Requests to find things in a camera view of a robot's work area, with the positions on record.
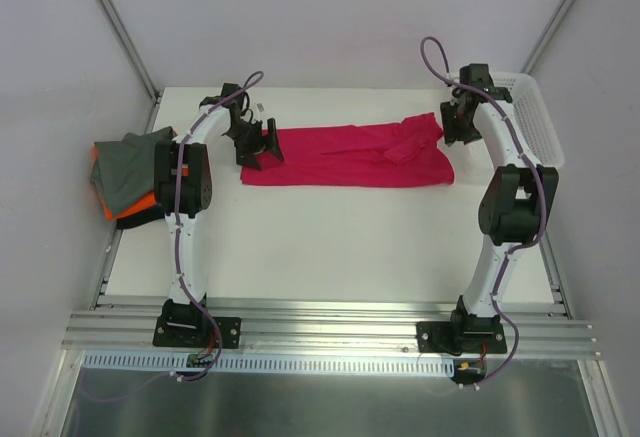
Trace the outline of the pink t shirt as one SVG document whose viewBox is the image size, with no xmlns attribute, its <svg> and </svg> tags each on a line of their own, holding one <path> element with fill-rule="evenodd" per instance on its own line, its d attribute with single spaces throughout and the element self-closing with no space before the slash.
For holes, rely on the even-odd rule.
<svg viewBox="0 0 640 437">
<path fill-rule="evenodd" d="M 259 170 L 243 168 L 247 186 L 415 188 L 451 185 L 453 166 L 439 149 L 443 130 L 432 113 L 400 122 L 282 129 L 284 160 L 258 156 Z"/>
</svg>

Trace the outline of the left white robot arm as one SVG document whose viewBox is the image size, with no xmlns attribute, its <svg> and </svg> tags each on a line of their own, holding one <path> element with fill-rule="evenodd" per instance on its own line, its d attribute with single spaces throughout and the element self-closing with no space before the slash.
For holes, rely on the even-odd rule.
<svg viewBox="0 0 640 437">
<path fill-rule="evenodd" d="M 221 138 L 233 143 L 235 164 L 260 170 L 267 153 L 282 162 L 276 121 L 254 117 L 248 90 L 264 73 L 244 84 L 225 83 L 217 96 L 204 98 L 198 117 L 183 133 L 154 148 L 154 196 L 164 214 L 171 245 L 171 286 L 161 313 L 164 333 L 175 330 L 188 345 L 203 343 L 214 326 L 206 311 L 208 277 L 204 263 L 205 211 L 213 197 L 209 147 Z"/>
</svg>

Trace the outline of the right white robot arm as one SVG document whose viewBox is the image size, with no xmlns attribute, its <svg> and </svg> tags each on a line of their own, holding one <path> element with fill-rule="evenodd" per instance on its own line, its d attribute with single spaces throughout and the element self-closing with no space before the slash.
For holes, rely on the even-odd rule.
<svg viewBox="0 0 640 437">
<path fill-rule="evenodd" d="M 511 93 L 494 83 L 488 65 L 462 67 L 452 99 L 440 112 L 445 144 L 484 143 L 494 169 L 478 210 L 481 254 L 447 328 L 451 346 L 467 352 L 498 332 L 504 287 L 519 257 L 546 230 L 559 175 L 526 143 Z"/>
</svg>

